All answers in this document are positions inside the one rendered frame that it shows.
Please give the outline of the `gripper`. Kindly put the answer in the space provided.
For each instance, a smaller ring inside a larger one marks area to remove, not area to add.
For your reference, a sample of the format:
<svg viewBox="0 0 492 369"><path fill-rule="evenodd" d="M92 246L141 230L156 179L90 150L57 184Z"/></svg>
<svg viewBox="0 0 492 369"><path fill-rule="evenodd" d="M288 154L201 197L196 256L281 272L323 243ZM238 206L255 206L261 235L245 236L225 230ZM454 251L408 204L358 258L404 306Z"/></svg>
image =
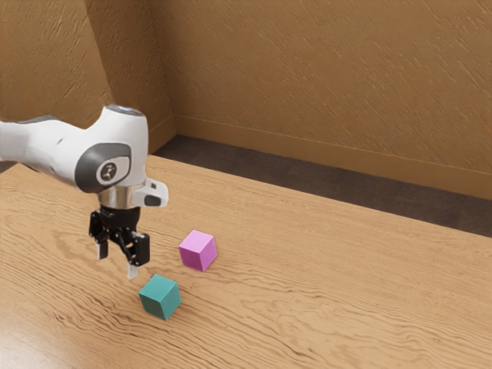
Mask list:
<svg viewBox="0 0 492 369"><path fill-rule="evenodd" d="M90 216L88 233L94 238L97 258L108 256L110 234L115 228L115 243L120 247L128 262L128 279L138 276L138 270L150 261L150 236L137 232L140 208L117 209L101 206Z"/></svg>

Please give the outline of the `pink block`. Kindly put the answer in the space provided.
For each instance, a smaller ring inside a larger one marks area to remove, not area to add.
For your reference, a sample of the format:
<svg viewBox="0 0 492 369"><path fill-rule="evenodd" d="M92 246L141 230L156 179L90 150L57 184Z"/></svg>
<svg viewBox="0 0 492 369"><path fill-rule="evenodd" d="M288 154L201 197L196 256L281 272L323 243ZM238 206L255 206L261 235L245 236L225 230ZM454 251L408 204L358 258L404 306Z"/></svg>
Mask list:
<svg viewBox="0 0 492 369"><path fill-rule="evenodd" d="M218 256L215 238L211 234L193 230L179 244L182 264L205 272Z"/></svg>

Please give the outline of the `teal block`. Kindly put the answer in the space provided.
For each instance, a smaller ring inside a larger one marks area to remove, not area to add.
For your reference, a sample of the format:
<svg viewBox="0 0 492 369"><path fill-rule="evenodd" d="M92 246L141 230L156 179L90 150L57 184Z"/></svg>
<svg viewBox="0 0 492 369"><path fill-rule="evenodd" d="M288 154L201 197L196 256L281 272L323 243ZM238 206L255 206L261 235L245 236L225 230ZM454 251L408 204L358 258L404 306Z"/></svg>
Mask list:
<svg viewBox="0 0 492 369"><path fill-rule="evenodd" d="M145 312L168 321L182 302L178 283L154 274L138 292Z"/></svg>

